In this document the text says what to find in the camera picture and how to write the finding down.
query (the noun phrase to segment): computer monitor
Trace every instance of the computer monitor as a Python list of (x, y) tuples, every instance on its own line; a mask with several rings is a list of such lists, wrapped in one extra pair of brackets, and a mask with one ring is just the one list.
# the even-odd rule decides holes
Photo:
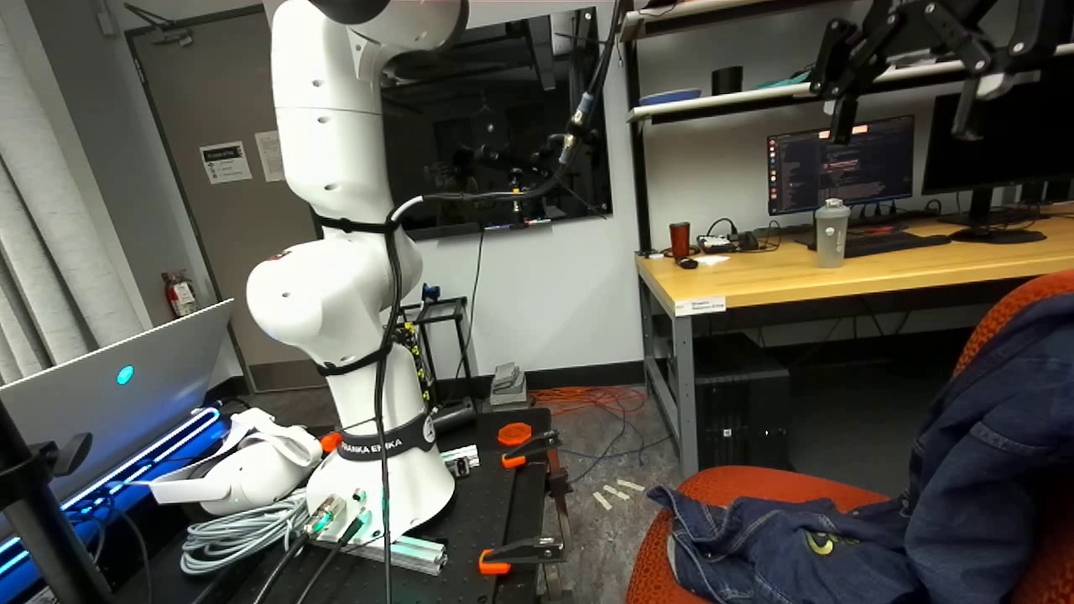
[(970, 136), (957, 136), (959, 94), (934, 104), (926, 195), (973, 190), (970, 241), (1037, 241), (1037, 230), (1007, 229), (995, 218), (995, 189), (1074, 179), (1074, 61), (1054, 61), (1037, 83), (1017, 83), (998, 99), (976, 99)]
[(770, 136), (770, 215), (815, 212), (827, 196), (846, 204), (912, 195), (912, 118), (860, 122), (846, 144), (830, 129)]
[[(551, 181), (572, 109), (602, 61), (596, 10), (558, 10), (463, 29), (438, 53), (391, 64), (387, 166), (397, 202), (438, 190), (530, 190)], [(603, 109), (577, 136), (558, 183), (530, 202), (431, 202), (413, 239), (611, 215)]]

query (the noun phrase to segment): bottle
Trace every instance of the bottle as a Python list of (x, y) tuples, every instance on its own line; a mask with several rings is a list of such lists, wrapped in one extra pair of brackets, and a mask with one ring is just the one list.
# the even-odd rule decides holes
[(850, 209), (841, 196), (827, 196), (827, 204), (815, 212), (815, 264), (841, 264), (846, 257), (846, 223)]

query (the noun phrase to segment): black box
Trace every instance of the black box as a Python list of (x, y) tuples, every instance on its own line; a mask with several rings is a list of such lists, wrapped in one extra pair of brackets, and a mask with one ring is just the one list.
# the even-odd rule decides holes
[(698, 462), (789, 466), (789, 383), (789, 368), (746, 334), (698, 337)]

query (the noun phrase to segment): blue jacket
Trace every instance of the blue jacket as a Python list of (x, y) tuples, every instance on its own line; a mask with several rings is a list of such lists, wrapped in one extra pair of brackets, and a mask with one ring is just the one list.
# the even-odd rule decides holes
[(1074, 466), (1074, 294), (1017, 314), (935, 394), (909, 493), (868, 510), (673, 505), (675, 577), (711, 599), (1004, 599), (1034, 547), (1041, 482)]

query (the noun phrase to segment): desk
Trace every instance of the desk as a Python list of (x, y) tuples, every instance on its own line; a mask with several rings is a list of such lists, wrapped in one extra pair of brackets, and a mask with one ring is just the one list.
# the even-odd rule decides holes
[[(781, 241), (772, 250), (733, 255), (722, 264), (679, 267), (673, 257), (638, 257), (645, 375), (665, 408), (685, 473), (698, 469), (698, 398), (694, 398), (694, 318), (735, 308), (821, 302), (850, 294), (887, 294), (912, 288), (949, 288), (976, 280), (1014, 280), (1074, 267), (1074, 209), (1050, 209), (1034, 222), (1043, 241), (981, 245), (949, 241), (935, 249), (905, 249), (866, 257), (846, 257), (840, 267), (815, 267), (805, 245)], [(952, 223), (912, 223), (921, 234), (943, 234)], [(673, 323), (669, 375), (654, 314)]]
[[(476, 552), (485, 547), (538, 536), (545, 524), (545, 462), (534, 458), (517, 473), (501, 466), (501, 446), (494, 434), (510, 421), (527, 418), (534, 434), (551, 425), (548, 408), (505, 408), (486, 411), (476, 429), (448, 434), (441, 440), (443, 448), (460, 443), (481, 446), (481, 469), (455, 482), (455, 496), (443, 514), (438, 514), (426, 526), (413, 531), (413, 536), (431, 536), (448, 542), (448, 567), (441, 577), (394, 571), (394, 599), (449, 599), (449, 604), (534, 604), (538, 599), (538, 567), (517, 567), (505, 581), (485, 581), (476, 575)], [(249, 604), (264, 582), (268, 571), (283, 556), (283, 547), (268, 552), (249, 556), (216, 577), (186, 577), (178, 571), (183, 536), (156, 552), (151, 581), (156, 599), (203, 599), (203, 604)], [(308, 547), (285, 575), (274, 581), (264, 604), (296, 599), (304, 581), (317, 575), (323, 547)], [(119, 604), (143, 599), (143, 575), (136, 575), (119, 591)], [(330, 571), (317, 581), (308, 599), (384, 599), (384, 563), (360, 556), (336, 556)]]

